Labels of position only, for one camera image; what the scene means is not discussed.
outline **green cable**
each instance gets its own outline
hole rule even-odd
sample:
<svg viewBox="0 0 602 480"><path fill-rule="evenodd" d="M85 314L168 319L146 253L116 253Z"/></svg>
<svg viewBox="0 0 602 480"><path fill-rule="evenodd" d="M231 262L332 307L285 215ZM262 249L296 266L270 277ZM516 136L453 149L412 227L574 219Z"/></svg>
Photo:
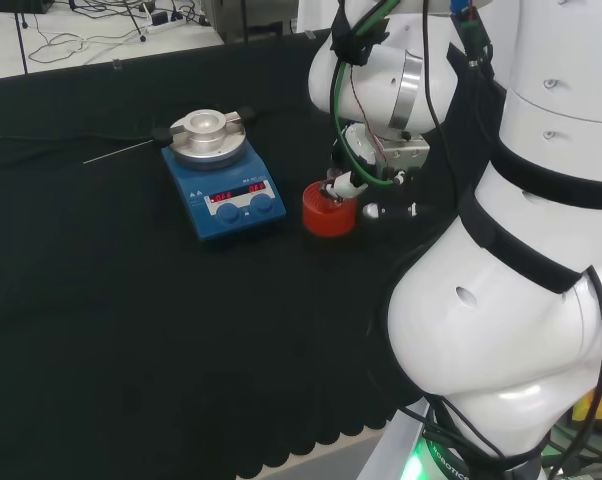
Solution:
<svg viewBox="0 0 602 480"><path fill-rule="evenodd" d="M370 30L375 23L385 18L385 16L388 13L394 10L394 7L396 7L400 1L401 0L389 0L388 3L381 7L377 13L368 18L368 20L361 26L361 28L359 28L359 30L356 31L356 35L361 36L368 30Z"/></svg>
<svg viewBox="0 0 602 480"><path fill-rule="evenodd" d="M357 36L363 35L365 32L370 30L379 20L385 18L385 16L394 9L399 4L400 0L389 0L386 5L381 7L378 12L372 15L362 26L356 31ZM350 157L352 164L355 169L363 177L366 183L377 185L380 187L389 187L394 185L392 180L379 180L376 177L373 177L365 169L359 164L359 162L354 158L354 154L350 149L350 146L346 143L345 137L343 136L343 128L341 127L341 122L339 120L339 100L341 97L341 88L343 86L343 77L345 75L346 64L341 62L341 66L339 67L339 74L337 76L337 81L335 84L335 95L334 95L334 112L335 112L335 122L337 127L337 133L339 135L339 141L341 145L345 147L345 151Z"/></svg>

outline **logo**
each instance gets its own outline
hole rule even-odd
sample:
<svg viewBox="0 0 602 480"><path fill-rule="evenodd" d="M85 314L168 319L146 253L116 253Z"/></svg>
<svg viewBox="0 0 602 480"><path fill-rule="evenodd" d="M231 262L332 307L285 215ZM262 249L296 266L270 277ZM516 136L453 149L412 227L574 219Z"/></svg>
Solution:
<svg viewBox="0 0 602 480"><path fill-rule="evenodd" d="M439 461L441 462L441 464L444 465L445 468L452 473L452 475L454 475L455 477L459 478L460 480L470 480L468 477L466 477L465 475L463 475L456 468L454 468L452 465L450 465L448 462L446 462L445 458L443 458L443 456L439 453L439 450L437 450L437 447L435 447L434 445L432 445L432 449L434 450L434 453L437 454L437 458L439 459Z"/></svg>

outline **power strip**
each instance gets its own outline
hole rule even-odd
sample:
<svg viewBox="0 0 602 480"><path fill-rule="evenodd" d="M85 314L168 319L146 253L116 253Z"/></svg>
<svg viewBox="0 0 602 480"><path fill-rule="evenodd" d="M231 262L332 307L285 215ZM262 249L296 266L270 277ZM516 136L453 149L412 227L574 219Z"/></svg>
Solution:
<svg viewBox="0 0 602 480"><path fill-rule="evenodd" d="M174 22L164 23L162 25L148 25L147 32L148 35L164 32L166 30L170 30L171 28L176 28L180 27L181 25L185 25L185 22L185 18L182 18L181 20L175 20Z"/></svg>

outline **red digital display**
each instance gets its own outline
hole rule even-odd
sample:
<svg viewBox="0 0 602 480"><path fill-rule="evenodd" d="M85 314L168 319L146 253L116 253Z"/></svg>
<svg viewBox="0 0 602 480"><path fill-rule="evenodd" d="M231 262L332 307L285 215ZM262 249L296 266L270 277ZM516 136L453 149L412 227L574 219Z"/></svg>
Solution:
<svg viewBox="0 0 602 480"><path fill-rule="evenodd" d="M227 192L219 192L210 195L210 203L219 203L224 200L228 200L239 195L245 195L246 193L255 193L260 190L265 190L265 182L257 182L252 185L245 185L243 187L228 190Z"/></svg>
<svg viewBox="0 0 602 480"><path fill-rule="evenodd" d="M258 192L259 190L265 190L265 183L255 183L254 185L250 185L248 188L250 193Z"/></svg>
<svg viewBox="0 0 602 480"><path fill-rule="evenodd" d="M232 192L216 193L214 196L210 195L210 203L222 202L232 198Z"/></svg>

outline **red cable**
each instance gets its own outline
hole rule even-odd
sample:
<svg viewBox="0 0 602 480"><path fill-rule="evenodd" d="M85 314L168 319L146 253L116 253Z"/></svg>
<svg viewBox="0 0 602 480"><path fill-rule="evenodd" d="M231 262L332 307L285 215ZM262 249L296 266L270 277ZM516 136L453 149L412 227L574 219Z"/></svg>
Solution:
<svg viewBox="0 0 602 480"><path fill-rule="evenodd" d="M363 115L363 121L365 122L365 128L368 129L368 132L370 133L370 136L372 137L372 141L374 142L374 147L375 147L376 151L379 152L379 155L381 155L381 157L383 158L383 161L387 165L388 159L385 158L385 155L383 154L383 150L381 148L381 144L379 143L379 140L377 139L376 135L374 133L372 133L372 129L370 128L370 123L368 122L368 117L365 115L363 106L361 105L361 102L359 101L359 97L357 97L357 92L354 89L354 80L352 79L352 70L354 70L353 65L350 66L350 85L352 85L352 93L354 94L354 99L357 101L357 105L359 105L359 109L361 110L361 114Z"/></svg>

